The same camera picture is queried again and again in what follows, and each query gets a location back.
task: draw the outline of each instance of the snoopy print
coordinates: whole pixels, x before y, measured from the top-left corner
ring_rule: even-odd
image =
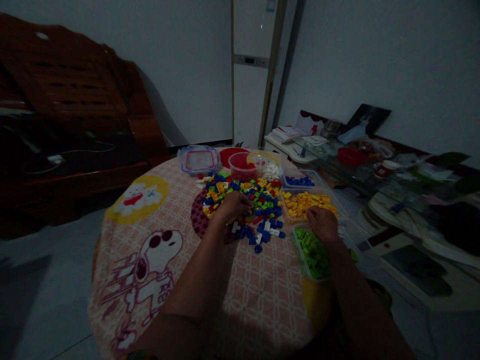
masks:
[[[174,280],[168,264],[180,252],[182,244],[182,234],[177,230],[151,233],[139,252],[116,262],[119,266],[109,276],[103,302],[115,304],[114,300],[123,298],[129,317],[137,306],[145,303],[142,306],[147,306],[148,314],[137,321],[146,327],[172,292]],[[118,349],[127,349],[137,337],[134,331],[128,330],[130,322],[117,329],[119,335],[114,342]]]

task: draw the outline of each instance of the red bowl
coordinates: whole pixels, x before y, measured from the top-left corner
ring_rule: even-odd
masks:
[[[342,164],[353,167],[365,164],[369,160],[369,157],[367,155],[362,154],[360,151],[350,149],[348,147],[339,148],[337,157]]]

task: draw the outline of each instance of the container lid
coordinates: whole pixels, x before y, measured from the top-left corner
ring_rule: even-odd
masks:
[[[182,147],[177,153],[181,170],[187,174],[215,172],[220,168],[219,154],[214,148]]]

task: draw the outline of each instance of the hand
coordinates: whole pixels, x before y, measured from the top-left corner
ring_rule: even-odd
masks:
[[[306,217],[313,233],[323,245],[328,246],[342,242],[339,237],[339,222],[333,212],[312,206],[307,209]]]
[[[252,202],[248,197],[238,191],[233,191],[225,196],[213,216],[227,222],[231,218],[236,218],[241,214],[248,214],[251,208]]]

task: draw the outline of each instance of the red cup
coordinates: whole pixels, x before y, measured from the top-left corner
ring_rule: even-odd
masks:
[[[249,182],[250,180],[257,180],[259,178],[259,171],[254,164],[247,162],[249,152],[238,152],[230,156],[228,164],[230,165],[231,176],[235,180],[243,180]]]

